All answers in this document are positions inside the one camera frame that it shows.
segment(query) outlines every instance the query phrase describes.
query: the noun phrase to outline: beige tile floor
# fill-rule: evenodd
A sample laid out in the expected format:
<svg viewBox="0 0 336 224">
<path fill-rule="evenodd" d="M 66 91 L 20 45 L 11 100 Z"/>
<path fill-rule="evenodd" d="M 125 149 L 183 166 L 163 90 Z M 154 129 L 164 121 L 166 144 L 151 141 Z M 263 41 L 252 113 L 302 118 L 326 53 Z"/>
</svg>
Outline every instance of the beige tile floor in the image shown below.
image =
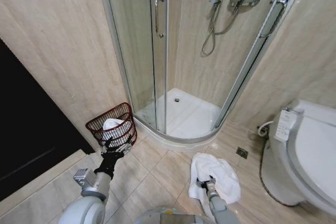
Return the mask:
<svg viewBox="0 0 336 224">
<path fill-rule="evenodd" d="M 235 154 L 240 146 L 248 158 Z M 241 185 L 241 200 L 230 205 L 245 223 L 336 223 L 329 215 L 309 204 L 287 208 L 276 203 L 263 189 L 258 167 L 262 139 L 228 121 L 216 140 L 202 152 L 226 159 L 236 171 Z M 195 153 L 179 153 L 156 146 L 139 132 L 130 153 L 119 160 L 111 182 L 105 223 L 134 223 L 139 215 L 159 206 L 174 207 L 189 214 L 204 214 L 198 200 L 189 198 L 190 163 Z M 99 154 L 91 154 L 44 186 L 0 218 L 1 224 L 56 224 L 64 209 L 81 197 L 72 180 L 79 168 L 99 166 Z"/>
</svg>

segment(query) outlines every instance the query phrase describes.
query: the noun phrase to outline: toilet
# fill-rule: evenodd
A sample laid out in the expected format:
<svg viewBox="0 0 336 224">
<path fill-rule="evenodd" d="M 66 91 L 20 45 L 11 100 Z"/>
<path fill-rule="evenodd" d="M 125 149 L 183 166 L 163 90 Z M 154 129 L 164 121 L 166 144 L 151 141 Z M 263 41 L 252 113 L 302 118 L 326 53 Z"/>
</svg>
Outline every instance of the toilet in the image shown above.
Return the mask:
<svg viewBox="0 0 336 224">
<path fill-rule="evenodd" d="M 269 128 L 261 180 L 286 206 L 309 201 L 336 216 L 336 110 L 296 100 Z"/>
</svg>

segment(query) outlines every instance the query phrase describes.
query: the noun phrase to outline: dark door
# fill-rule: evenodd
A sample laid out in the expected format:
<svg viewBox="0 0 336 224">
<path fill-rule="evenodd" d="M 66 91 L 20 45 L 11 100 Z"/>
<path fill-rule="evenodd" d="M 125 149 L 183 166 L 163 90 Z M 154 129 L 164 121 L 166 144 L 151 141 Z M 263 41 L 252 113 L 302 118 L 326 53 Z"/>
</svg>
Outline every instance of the dark door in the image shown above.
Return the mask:
<svg viewBox="0 0 336 224">
<path fill-rule="evenodd" d="M 93 149 L 1 39 L 0 52 L 2 200 L 75 151 Z"/>
</svg>

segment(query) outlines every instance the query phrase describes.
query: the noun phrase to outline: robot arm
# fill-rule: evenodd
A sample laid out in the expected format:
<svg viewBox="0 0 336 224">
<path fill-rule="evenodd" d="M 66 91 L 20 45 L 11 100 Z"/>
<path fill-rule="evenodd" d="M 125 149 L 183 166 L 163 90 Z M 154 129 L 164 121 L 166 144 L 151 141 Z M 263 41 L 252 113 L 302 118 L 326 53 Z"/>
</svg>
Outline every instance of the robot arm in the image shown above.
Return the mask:
<svg viewBox="0 0 336 224">
<path fill-rule="evenodd" d="M 206 190 L 209 199 L 211 213 L 217 224 L 239 224 L 236 215 L 227 208 L 225 200 L 221 199 L 215 187 L 216 179 L 210 176 L 210 180 L 201 182 L 197 179 L 197 185 Z"/>
<path fill-rule="evenodd" d="M 127 151 L 131 148 L 128 145 L 125 148 Z M 127 152 L 122 151 L 102 154 L 103 161 L 94 172 L 91 169 L 80 169 L 76 172 L 74 180 L 82 187 L 83 198 L 67 207 L 59 224 L 103 224 L 114 166 Z"/>
</svg>

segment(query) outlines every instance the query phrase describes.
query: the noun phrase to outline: bidet control panel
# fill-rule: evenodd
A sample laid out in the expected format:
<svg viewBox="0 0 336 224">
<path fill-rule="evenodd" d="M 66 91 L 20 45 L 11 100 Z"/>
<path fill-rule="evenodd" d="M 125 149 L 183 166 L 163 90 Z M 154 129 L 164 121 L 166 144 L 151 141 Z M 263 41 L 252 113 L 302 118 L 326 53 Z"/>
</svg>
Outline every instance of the bidet control panel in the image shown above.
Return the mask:
<svg viewBox="0 0 336 224">
<path fill-rule="evenodd" d="M 293 112 L 281 110 L 280 118 L 275 133 L 275 139 L 286 142 L 289 137 L 290 129 L 296 121 L 297 115 Z"/>
</svg>

